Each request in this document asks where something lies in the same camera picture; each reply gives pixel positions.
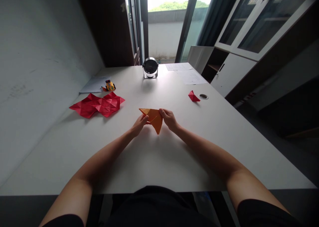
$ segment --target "person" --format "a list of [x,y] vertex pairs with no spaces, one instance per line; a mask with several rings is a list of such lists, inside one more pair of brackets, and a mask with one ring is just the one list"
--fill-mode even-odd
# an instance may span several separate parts
[[[286,208],[236,158],[178,124],[172,111],[160,109],[168,128],[225,183],[241,226],[299,226]],[[150,124],[141,115],[132,128],[94,154],[56,198],[40,227],[85,226],[94,184],[125,147]],[[163,187],[145,187],[132,194],[105,226],[214,226],[178,194]]]

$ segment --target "red origami paper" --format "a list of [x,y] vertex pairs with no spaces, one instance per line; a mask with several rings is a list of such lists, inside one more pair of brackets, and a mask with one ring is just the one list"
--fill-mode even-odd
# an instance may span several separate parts
[[195,96],[193,90],[190,91],[190,93],[189,93],[188,96],[189,96],[189,98],[190,98],[193,102],[200,102],[199,98]]
[[116,96],[114,92],[102,98],[90,93],[85,99],[69,108],[85,118],[90,118],[96,111],[99,111],[105,117],[109,117],[113,112],[120,109],[120,104],[124,101],[124,98]]

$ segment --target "wall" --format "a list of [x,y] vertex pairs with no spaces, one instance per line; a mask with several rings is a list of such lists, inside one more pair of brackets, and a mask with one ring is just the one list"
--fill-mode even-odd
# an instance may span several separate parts
[[269,86],[248,101],[257,111],[319,75],[319,39],[305,48],[275,75]]
[[[195,8],[183,51],[186,62],[190,46],[196,45],[207,7]],[[154,58],[175,58],[186,14],[185,10],[156,11],[148,13],[149,56]]]
[[0,186],[103,63],[77,0],[0,0]]
[[149,24],[149,56],[176,57],[182,26],[183,22]]

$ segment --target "tree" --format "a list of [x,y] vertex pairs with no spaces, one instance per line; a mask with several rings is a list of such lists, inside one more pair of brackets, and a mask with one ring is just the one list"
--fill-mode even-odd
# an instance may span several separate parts
[[[152,11],[166,11],[166,10],[183,10],[187,8],[188,1],[184,1],[183,3],[178,3],[176,1],[174,2],[164,2],[158,7],[155,7],[149,12]],[[200,7],[208,7],[208,4],[202,1],[197,1],[195,8],[200,8]]]

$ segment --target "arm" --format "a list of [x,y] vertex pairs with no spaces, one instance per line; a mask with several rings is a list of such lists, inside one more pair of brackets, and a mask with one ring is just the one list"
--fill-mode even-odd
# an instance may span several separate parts
[[288,212],[270,191],[235,157],[214,143],[186,130],[175,120],[172,111],[160,109],[168,126],[225,183],[233,206],[246,199],[257,199]]
[[145,124],[148,116],[141,115],[133,127],[97,153],[95,153],[74,174],[42,220],[40,227],[56,217],[75,214],[86,225],[94,183],[107,172],[125,147],[136,137]]

